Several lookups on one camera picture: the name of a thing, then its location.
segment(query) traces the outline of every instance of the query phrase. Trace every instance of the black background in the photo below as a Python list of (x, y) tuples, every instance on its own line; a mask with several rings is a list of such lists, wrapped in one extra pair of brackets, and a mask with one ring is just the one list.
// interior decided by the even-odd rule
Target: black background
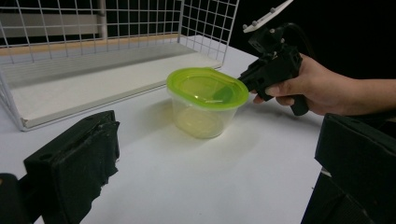
[[(260, 56), (249, 45), (250, 25), (284, 0), (242, 0), (236, 14), (230, 45)], [(348, 77), (396, 78), (394, 69), (396, 7), (392, 1), (294, 0), (266, 25), (276, 28), (284, 22), (299, 25), (308, 36), (317, 61)], [(297, 34), (285, 34), (289, 45), (307, 54)]]

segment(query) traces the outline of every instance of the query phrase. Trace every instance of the wire basket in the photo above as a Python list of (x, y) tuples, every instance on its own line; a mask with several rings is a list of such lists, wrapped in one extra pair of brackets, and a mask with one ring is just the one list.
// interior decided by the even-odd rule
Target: wire basket
[(239, 0), (8, 0), (0, 96), (22, 131), (219, 68)]

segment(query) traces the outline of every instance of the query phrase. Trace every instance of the white table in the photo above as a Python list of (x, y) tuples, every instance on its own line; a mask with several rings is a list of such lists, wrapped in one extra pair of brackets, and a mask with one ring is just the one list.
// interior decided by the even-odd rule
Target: white table
[[(255, 59), (229, 48), (220, 71), (238, 77)], [(0, 172), (23, 177), (22, 161), (33, 152), (80, 119), (114, 110), (119, 171), (82, 223), (300, 223), (321, 169), (314, 156), (323, 117), (297, 118), (275, 100), (252, 99), (208, 140), (174, 125), (166, 88), (27, 133), (0, 107)]]

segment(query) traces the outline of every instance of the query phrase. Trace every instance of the plastic container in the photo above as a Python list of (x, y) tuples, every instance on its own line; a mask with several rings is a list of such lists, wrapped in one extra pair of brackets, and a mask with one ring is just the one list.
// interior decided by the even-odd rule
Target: plastic container
[(248, 99), (248, 89), (240, 80), (208, 67), (176, 70), (166, 85), (176, 126), (197, 138), (223, 133)]

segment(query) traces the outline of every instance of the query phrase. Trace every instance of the green lid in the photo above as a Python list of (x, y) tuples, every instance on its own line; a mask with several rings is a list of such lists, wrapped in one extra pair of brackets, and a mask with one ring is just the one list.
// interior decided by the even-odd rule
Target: green lid
[(174, 95), (205, 109), (232, 109), (248, 99), (243, 82), (209, 67), (176, 70), (166, 79), (166, 85)]

